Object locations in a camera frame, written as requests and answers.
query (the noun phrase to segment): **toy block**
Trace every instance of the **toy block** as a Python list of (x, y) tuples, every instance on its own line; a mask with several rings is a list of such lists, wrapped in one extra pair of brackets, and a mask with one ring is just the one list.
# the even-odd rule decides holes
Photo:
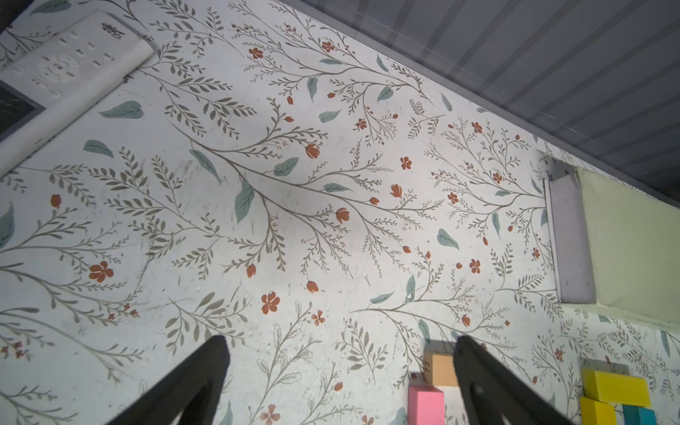
[(434, 387), (409, 386), (409, 425), (444, 425), (444, 393)]
[(457, 387), (458, 377), (451, 354), (425, 352), (425, 381), (430, 385)]
[(624, 421), (626, 425), (656, 425), (656, 415), (654, 410), (624, 405)]
[(618, 405), (651, 407), (647, 381), (634, 376), (581, 369), (583, 391), (593, 400)]
[(583, 425), (616, 425), (614, 406), (581, 397), (581, 421)]

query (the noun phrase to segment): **printed logo on remote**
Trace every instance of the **printed logo on remote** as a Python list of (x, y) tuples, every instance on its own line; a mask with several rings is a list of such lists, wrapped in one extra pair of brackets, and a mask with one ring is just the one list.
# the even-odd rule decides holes
[(101, 28), (117, 39), (120, 39), (121, 35), (125, 35), (125, 33), (121, 33), (116, 27), (111, 24), (107, 24), (106, 22), (101, 24)]

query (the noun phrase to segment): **dark screen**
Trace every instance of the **dark screen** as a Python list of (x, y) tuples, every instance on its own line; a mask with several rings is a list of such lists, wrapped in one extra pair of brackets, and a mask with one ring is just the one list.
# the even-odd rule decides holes
[(21, 121), (35, 108), (0, 86), (0, 133)]

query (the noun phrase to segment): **teal block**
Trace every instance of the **teal block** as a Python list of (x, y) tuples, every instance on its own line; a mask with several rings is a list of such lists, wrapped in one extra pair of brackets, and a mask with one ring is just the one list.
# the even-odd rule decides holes
[(624, 421), (626, 425), (656, 425), (656, 415), (654, 410), (624, 405)]

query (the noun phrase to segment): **white remote control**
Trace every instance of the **white remote control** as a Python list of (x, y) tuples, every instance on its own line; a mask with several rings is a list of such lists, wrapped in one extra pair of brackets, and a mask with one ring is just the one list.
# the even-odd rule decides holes
[(0, 176), (113, 90), (154, 52), (97, 11), (0, 71)]

